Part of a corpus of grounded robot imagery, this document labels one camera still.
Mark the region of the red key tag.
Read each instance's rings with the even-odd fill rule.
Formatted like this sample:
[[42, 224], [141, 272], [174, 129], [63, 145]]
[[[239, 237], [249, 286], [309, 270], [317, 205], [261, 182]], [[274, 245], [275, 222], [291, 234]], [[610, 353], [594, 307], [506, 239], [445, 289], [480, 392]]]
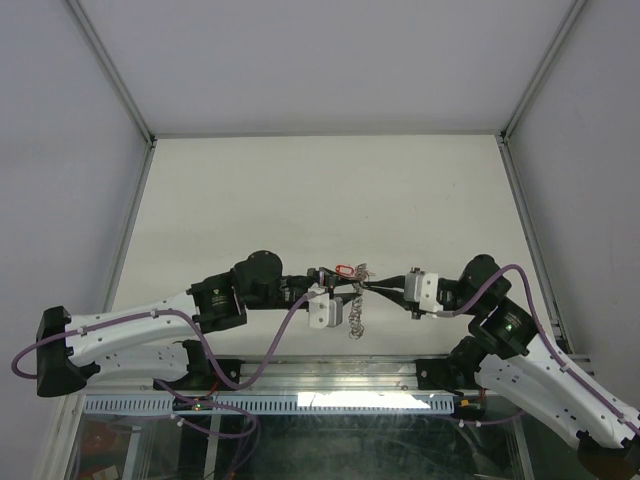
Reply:
[[335, 267], [335, 272], [342, 276], [342, 277], [347, 277], [347, 278], [354, 278], [356, 275], [356, 269], [354, 267], [352, 267], [351, 265], [347, 265], [347, 264], [339, 264]]

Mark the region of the metal disc with key rings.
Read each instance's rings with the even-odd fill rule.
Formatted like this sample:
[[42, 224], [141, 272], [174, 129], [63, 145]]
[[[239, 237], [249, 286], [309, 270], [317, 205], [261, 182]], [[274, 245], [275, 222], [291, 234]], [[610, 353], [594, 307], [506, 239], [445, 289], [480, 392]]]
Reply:
[[352, 284], [355, 297], [351, 301], [351, 307], [348, 314], [349, 338], [359, 340], [364, 334], [364, 325], [362, 323], [363, 302], [365, 283], [373, 276], [368, 269], [367, 263], [358, 264], [355, 267], [354, 282]]

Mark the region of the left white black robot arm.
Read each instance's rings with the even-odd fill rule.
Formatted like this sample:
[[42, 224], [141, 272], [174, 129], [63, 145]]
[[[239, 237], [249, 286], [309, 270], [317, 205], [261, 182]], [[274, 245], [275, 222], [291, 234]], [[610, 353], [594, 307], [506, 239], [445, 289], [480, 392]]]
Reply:
[[86, 315], [48, 308], [36, 333], [36, 393], [62, 397], [120, 378], [201, 387], [221, 371], [210, 363], [205, 335], [246, 325], [251, 310], [282, 310], [287, 317], [304, 310], [312, 328], [337, 326], [355, 296], [336, 289], [358, 280], [342, 266], [286, 275], [279, 256], [259, 250], [148, 305]]

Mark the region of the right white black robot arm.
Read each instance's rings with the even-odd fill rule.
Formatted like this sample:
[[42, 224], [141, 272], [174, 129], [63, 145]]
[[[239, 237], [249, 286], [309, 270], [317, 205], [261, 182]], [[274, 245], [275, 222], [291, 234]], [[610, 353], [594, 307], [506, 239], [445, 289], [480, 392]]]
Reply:
[[509, 271], [524, 272], [481, 254], [456, 280], [415, 268], [364, 287], [415, 319], [470, 316], [468, 335], [420, 381], [454, 395], [493, 391], [562, 438], [596, 478], [638, 475], [638, 409], [582, 370], [545, 331], [533, 305], [522, 308], [509, 298]]

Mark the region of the aluminium mounting rail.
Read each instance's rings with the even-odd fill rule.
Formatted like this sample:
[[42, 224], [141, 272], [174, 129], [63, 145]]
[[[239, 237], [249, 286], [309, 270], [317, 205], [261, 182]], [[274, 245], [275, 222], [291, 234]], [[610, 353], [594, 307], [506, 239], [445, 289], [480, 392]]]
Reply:
[[480, 387], [452, 373], [447, 383], [444, 355], [276, 356], [247, 392], [448, 391], [477, 393]]

